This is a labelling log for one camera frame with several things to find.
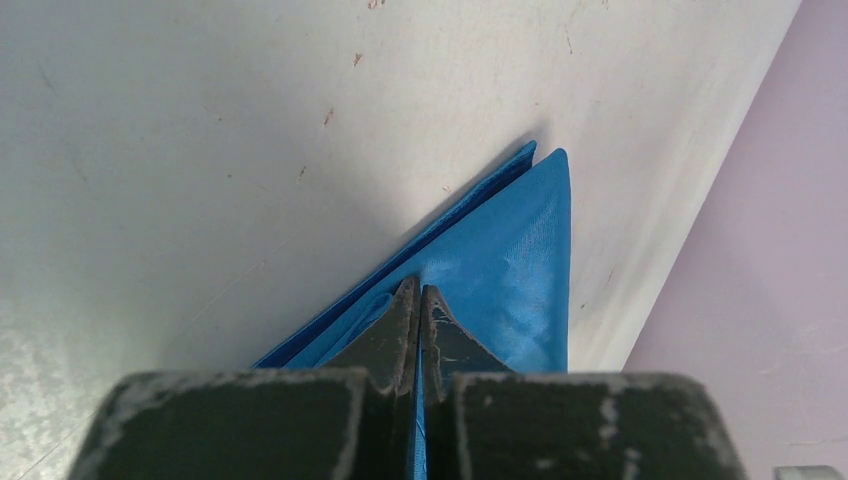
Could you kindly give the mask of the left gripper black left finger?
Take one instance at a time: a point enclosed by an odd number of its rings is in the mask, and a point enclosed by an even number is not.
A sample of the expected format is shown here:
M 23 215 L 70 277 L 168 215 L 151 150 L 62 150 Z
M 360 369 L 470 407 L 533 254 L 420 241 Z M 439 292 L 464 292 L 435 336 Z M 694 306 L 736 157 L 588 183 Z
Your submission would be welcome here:
M 410 479 L 421 285 L 312 369 L 153 371 L 97 410 L 73 479 Z

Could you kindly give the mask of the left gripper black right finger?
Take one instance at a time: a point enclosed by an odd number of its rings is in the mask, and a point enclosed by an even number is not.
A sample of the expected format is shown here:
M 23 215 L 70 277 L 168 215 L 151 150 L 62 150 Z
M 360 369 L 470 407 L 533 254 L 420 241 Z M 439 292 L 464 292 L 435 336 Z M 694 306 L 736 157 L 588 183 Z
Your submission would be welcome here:
M 669 373 L 519 373 L 422 292 L 431 479 L 742 479 L 705 387 Z

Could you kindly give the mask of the blue cloth napkin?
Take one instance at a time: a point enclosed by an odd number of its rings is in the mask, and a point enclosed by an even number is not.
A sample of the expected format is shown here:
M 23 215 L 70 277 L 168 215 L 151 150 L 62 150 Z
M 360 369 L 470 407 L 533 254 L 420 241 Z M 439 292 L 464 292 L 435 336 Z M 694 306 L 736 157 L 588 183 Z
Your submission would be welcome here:
M 535 163 L 534 143 L 351 291 L 259 361 L 262 368 L 320 367 L 388 309 L 400 283 L 421 285 L 412 478 L 428 478 L 422 384 L 423 289 L 439 289 L 457 322 L 511 370 L 567 364 L 570 175 L 564 150 Z

